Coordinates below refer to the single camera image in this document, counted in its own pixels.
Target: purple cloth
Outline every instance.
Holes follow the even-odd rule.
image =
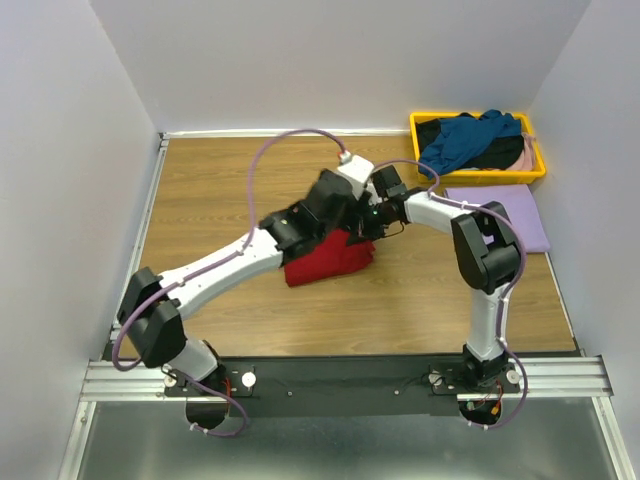
[[[445,195],[452,200],[466,200],[480,205],[492,200],[500,202],[521,235],[527,253],[543,253],[551,249],[540,222],[536,201],[526,185],[447,188]]]

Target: white wall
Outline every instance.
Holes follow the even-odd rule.
[[[0,478],[51,479],[158,137],[86,0],[0,6]]]
[[[589,0],[91,0],[156,127],[527,109]]]
[[[536,190],[580,345],[602,353],[640,471],[640,3],[594,0],[531,117],[549,166]]]

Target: blue cloth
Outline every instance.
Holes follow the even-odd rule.
[[[480,118],[443,118],[440,120],[440,135],[422,151],[419,161],[433,168],[438,175],[444,175],[462,168],[483,153],[494,139],[521,133],[520,120],[498,110],[488,110]],[[420,171],[431,178],[426,170]]]

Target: wooden table surface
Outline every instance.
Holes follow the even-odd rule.
[[[172,139],[141,266],[156,273],[190,263],[246,233],[247,168],[263,138]],[[374,162],[412,158],[408,137],[346,137]],[[255,181],[258,218],[303,197],[321,168],[335,168],[329,140],[295,137],[273,147]],[[398,165],[409,186],[411,165]],[[355,274],[289,288],[282,270],[218,297],[186,322],[222,355],[458,352],[470,321],[470,292],[447,235],[409,225],[376,242],[374,262]],[[516,351],[573,350],[544,255],[529,255],[509,315]],[[125,346],[123,353],[131,354]]]

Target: yellow basket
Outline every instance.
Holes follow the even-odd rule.
[[[482,113],[470,112],[474,117],[479,117]],[[409,116],[409,126],[411,128],[411,140],[413,141],[413,152],[416,160],[420,159],[420,147],[418,147],[418,135],[416,134],[416,123],[426,122],[434,118],[451,118],[457,117],[460,112],[414,112]],[[535,135],[529,118],[524,113],[512,113],[514,118],[522,122],[522,131]],[[456,170],[455,172],[443,175],[442,183],[465,184],[465,185],[506,185],[514,183],[533,183],[537,178],[544,177],[547,168],[544,166],[540,149],[537,142],[533,142],[536,158],[533,170],[530,172],[510,171],[510,170]],[[433,183],[425,175],[419,174],[418,179],[421,183]]]

